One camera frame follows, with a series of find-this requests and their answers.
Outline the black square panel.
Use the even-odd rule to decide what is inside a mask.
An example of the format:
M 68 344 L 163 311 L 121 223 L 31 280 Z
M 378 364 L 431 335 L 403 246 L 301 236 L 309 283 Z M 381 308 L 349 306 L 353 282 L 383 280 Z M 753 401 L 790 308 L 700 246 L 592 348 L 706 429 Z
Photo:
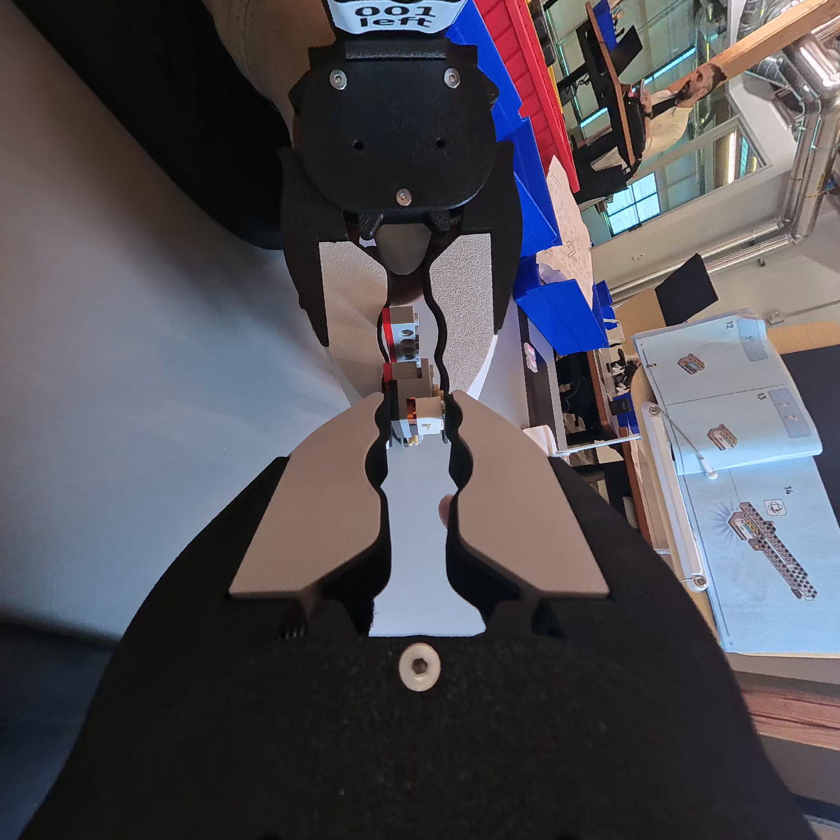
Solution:
M 718 302 L 704 259 L 694 254 L 655 289 L 666 327 L 689 321 Z

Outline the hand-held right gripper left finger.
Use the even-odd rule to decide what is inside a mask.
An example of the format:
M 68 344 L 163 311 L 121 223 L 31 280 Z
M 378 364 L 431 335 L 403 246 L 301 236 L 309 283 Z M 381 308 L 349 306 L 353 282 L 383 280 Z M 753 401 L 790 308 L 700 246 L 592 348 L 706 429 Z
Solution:
M 389 416 L 372 394 L 329 420 L 290 454 L 229 587 L 236 598 L 295 597 L 384 548 L 389 528 L 382 483 Z

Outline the person's left forearm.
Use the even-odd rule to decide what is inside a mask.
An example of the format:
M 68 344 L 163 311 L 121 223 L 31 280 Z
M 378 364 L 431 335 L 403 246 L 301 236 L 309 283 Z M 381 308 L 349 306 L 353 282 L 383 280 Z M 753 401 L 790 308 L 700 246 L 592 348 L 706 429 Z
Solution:
M 321 1 L 204 1 L 237 68 L 282 116 L 289 133 L 289 92 L 310 67 L 308 50 L 335 40 Z

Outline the silver ventilation pipe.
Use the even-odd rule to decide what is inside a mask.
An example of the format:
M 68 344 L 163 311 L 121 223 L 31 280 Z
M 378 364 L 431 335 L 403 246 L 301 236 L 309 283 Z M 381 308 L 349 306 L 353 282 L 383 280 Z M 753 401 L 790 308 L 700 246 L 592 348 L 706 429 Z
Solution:
M 764 264 L 816 226 L 838 153 L 838 16 L 754 60 L 729 92 L 764 166 L 593 250 L 617 301 L 657 285 L 694 254 L 713 277 Z

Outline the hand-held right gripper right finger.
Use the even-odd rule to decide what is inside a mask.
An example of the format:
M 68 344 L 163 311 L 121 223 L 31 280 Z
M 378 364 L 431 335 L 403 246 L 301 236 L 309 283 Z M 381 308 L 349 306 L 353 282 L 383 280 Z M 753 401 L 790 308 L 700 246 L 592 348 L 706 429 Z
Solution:
M 547 455 L 467 392 L 448 395 L 448 535 L 521 593 L 603 599 L 609 588 Z

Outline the window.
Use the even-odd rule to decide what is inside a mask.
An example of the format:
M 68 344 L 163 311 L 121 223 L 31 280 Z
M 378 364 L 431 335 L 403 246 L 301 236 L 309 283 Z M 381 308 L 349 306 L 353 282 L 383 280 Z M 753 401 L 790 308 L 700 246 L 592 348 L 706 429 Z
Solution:
M 651 173 L 614 194 L 606 202 L 602 215 L 610 235 L 616 237 L 659 216 L 661 212 L 657 176 Z

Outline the black standing desk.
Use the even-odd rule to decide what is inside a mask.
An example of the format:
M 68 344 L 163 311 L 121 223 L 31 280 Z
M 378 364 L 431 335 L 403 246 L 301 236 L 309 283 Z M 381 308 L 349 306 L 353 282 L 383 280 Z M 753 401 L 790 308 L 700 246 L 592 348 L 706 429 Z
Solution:
M 590 3 L 585 10 L 586 20 L 576 29 L 584 63 L 556 87 L 562 95 L 587 77 L 598 106 L 607 111 L 610 127 L 573 147 L 579 183 L 573 196 L 579 207 L 598 203 L 627 187 L 642 162 L 648 131 L 641 87 L 621 84 L 613 61 L 619 49 L 609 48 Z

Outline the wooden ceiling beam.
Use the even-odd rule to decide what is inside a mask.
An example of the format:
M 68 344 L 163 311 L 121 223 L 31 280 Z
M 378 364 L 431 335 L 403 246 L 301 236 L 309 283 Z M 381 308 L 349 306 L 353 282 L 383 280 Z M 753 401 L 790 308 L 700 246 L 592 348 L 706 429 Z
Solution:
M 711 59 L 731 80 L 839 15 L 838 1 L 793 2 L 777 17 Z

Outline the red plastic bin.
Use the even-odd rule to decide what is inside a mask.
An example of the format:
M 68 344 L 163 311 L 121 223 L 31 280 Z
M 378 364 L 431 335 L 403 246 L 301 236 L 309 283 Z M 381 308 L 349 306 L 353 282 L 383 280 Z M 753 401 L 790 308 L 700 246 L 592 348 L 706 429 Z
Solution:
M 573 193 L 579 188 L 560 95 L 549 69 L 525 1 L 476 1 L 476 6 L 521 100 L 523 118 L 530 119 L 542 168 L 557 159 Z

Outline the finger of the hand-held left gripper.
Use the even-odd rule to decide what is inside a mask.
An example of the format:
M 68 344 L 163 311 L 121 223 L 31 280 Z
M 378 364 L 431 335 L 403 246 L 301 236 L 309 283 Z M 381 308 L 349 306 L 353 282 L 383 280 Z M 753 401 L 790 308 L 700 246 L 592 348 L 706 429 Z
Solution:
M 431 264 L 427 302 L 446 392 L 480 396 L 497 347 L 489 233 L 458 236 Z
M 351 241 L 319 244 L 328 353 L 348 398 L 382 393 L 379 323 L 388 297 L 385 268 Z

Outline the white printed paper bag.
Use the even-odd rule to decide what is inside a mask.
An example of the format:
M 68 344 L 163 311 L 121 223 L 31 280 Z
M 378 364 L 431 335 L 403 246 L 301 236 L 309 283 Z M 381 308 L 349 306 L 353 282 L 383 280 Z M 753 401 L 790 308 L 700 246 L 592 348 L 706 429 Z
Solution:
M 537 262 L 575 280 L 581 291 L 592 298 L 594 276 L 590 232 L 574 200 L 571 185 L 561 162 L 554 156 L 546 174 L 560 245 L 538 252 Z

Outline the grey lego beam frame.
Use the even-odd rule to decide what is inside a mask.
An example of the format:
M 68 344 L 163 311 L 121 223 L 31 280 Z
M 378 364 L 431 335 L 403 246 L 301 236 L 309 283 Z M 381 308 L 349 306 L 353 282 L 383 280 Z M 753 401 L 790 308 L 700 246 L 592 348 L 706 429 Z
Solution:
M 419 379 L 435 386 L 434 366 L 420 353 L 419 316 L 414 305 L 383 308 L 380 338 L 386 355 L 384 383 Z

